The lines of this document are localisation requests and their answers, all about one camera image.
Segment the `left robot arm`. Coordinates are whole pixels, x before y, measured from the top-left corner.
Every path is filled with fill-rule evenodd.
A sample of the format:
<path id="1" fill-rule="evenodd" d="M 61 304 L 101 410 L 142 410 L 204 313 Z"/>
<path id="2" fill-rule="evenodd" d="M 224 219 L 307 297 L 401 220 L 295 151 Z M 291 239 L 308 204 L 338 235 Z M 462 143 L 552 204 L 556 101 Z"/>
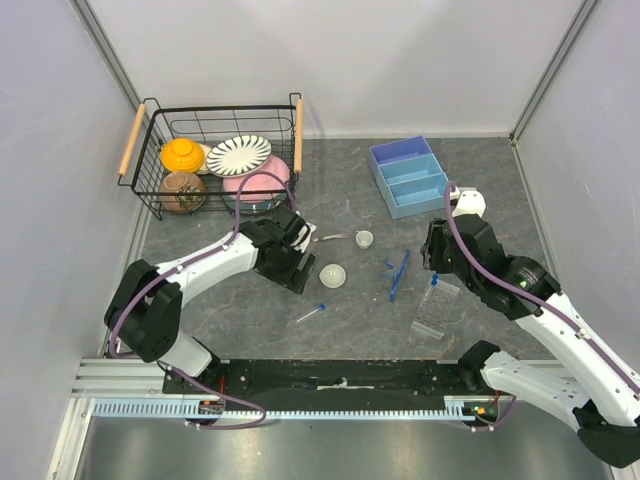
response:
<path id="1" fill-rule="evenodd" d="M 309 253 L 316 226 L 286 206 L 270 218 L 236 221 L 217 242 L 173 261 L 137 260 L 126 269 L 107 308 L 110 354 L 121 340 L 146 363 L 160 362 L 183 373 L 198 393 L 219 382 L 218 358 L 181 330 L 181 313 L 191 300 L 241 273 L 255 271 L 301 294 L 318 256 Z"/>

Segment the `clear plastic funnel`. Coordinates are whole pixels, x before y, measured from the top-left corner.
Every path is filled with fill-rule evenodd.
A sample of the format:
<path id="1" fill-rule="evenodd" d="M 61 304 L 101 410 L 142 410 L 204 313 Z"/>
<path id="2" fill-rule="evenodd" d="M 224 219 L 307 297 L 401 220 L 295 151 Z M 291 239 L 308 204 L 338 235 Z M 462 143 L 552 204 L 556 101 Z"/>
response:
<path id="1" fill-rule="evenodd" d="M 359 218 L 353 213 L 350 200 L 345 200 L 343 209 L 336 215 L 335 224 L 341 232 L 353 231 L 359 223 Z"/>

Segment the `cream bowl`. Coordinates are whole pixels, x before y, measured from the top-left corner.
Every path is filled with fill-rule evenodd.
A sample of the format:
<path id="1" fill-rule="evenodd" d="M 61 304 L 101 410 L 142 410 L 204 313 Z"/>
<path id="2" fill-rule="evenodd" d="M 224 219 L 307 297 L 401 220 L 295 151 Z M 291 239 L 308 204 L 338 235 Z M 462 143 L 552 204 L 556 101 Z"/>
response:
<path id="1" fill-rule="evenodd" d="M 207 157 L 209 152 L 212 150 L 211 146 L 205 145 L 205 144 L 201 144 L 198 143 L 199 148 L 201 149 L 202 153 L 203 153 L 203 162 L 202 165 L 200 166 L 200 168 L 197 170 L 197 174 L 198 175 L 206 175 L 209 174 L 209 169 L 207 166 Z"/>

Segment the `pink plate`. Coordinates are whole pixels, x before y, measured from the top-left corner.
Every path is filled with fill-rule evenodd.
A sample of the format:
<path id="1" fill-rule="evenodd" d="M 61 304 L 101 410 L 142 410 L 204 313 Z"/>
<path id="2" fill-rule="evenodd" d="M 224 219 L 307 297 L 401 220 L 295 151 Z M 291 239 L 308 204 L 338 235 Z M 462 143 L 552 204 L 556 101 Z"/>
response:
<path id="1" fill-rule="evenodd" d="M 258 169 L 259 175 L 251 176 L 244 184 L 241 202 L 262 202 L 277 196 L 284 188 L 281 182 L 287 183 L 290 179 L 288 165 L 279 157 L 271 155 L 269 159 Z"/>

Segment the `striped white plate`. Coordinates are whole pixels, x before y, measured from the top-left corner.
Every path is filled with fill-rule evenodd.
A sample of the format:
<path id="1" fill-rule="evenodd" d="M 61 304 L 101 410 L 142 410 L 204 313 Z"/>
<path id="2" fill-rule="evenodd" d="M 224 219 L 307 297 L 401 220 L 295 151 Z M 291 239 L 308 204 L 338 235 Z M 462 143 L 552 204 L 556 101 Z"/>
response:
<path id="1" fill-rule="evenodd" d="M 236 136 L 212 148 L 207 157 L 207 166 L 213 175 L 239 177 L 261 167 L 271 152 L 271 142 L 262 136 Z"/>

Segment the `clear acrylic tube rack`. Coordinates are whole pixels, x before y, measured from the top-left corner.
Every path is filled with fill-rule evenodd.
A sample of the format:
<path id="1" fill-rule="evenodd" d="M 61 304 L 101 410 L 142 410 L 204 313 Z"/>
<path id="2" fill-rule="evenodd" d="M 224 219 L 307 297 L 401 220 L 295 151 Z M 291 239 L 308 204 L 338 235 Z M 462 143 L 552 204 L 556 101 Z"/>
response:
<path id="1" fill-rule="evenodd" d="M 414 314 L 411 329 L 421 335 L 441 340 L 444 337 L 447 313 L 455 304 L 460 289 L 439 280 L 433 296 L 429 298 L 429 285 Z"/>

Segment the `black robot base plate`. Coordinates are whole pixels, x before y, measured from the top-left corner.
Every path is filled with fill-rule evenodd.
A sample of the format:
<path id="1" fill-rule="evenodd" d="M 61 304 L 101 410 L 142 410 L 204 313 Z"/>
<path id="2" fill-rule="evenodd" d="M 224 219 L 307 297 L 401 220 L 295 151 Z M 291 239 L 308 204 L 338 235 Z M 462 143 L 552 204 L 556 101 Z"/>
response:
<path id="1" fill-rule="evenodd" d="M 227 407 L 275 409 L 436 409 L 446 396 L 493 396 L 477 370 L 435 360 L 218 360 L 193 381 L 161 367 L 162 392 L 220 392 Z"/>

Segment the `yellow bowl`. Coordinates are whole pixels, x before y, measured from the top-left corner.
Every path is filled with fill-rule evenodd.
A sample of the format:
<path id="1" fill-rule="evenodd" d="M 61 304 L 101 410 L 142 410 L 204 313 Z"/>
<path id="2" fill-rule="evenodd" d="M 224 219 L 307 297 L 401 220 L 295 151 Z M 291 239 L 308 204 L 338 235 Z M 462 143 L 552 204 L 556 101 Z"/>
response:
<path id="1" fill-rule="evenodd" d="M 195 141 L 176 138 L 162 148 L 161 162 L 170 172 L 197 173 L 205 164 L 205 153 Z"/>

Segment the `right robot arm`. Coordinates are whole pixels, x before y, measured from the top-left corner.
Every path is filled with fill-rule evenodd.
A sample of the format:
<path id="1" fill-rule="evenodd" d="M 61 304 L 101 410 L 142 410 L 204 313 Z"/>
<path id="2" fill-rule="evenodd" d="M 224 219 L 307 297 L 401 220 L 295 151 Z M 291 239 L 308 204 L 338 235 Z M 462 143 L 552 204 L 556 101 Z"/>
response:
<path id="1" fill-rule="evenodd" d="M 544 373 L 479 341 L 459 360 L 467 392 L 508 393 L 565 423 L 606 464 L 639 459 L 639 373 L 587 324 L 559 282 L 537 261 L 505 254 L 476 214 L 433 219 L 420 252 L 436 274 L 453 274 L 488 308 L 538 340 L 569 372 Z"/>

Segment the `brown ceramic bowl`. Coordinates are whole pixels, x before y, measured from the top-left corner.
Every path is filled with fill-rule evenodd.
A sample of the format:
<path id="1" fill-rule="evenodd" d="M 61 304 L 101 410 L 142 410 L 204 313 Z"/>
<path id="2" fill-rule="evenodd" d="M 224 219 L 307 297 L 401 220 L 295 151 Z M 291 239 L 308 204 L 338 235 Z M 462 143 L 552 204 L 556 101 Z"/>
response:
<path id="1" fill-rule="evenodd" d="M 191 213 L 204 203 L 206 187 L 194 173 L 172 172 L 162 179 L 159 192 L 159 200 L 165 210 Z"/>

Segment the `white dome lid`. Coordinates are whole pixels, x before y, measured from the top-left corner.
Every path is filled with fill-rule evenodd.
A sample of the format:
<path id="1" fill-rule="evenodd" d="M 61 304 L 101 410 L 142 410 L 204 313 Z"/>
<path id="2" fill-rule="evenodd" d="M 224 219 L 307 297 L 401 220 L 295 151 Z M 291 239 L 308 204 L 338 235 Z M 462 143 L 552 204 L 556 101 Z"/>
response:
<path id="1" fill-rule="evenodd" d="M 337 289 L 344 285 L 346 271 L 338 264 L 328 264 L 319 273 L 320 282 L 329 289 Z"/>

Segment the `light blue front bin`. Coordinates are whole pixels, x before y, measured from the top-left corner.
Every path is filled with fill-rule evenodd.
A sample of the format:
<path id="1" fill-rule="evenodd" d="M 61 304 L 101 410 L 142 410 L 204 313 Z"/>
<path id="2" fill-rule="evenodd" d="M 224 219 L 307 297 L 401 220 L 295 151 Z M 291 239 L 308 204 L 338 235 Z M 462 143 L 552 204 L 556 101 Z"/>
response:
<path id="1" fill-rule="evenodd" d="M 441 210 L 448 178 L 444 173 L 392 184 L 388 207 L 393 219 Z"/>

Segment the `small white cup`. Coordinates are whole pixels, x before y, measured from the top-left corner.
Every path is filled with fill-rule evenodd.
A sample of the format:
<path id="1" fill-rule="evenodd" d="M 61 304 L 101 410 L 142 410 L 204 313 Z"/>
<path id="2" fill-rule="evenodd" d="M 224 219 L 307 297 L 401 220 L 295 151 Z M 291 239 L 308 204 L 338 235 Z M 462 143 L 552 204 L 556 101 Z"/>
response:
<path id="1" fill-rule="evenodd" d="M 368 249 L 373 244 L 374 235 L 368 230 L 361 230 L 356 233 L 355 241 L 360 249 Z"/>

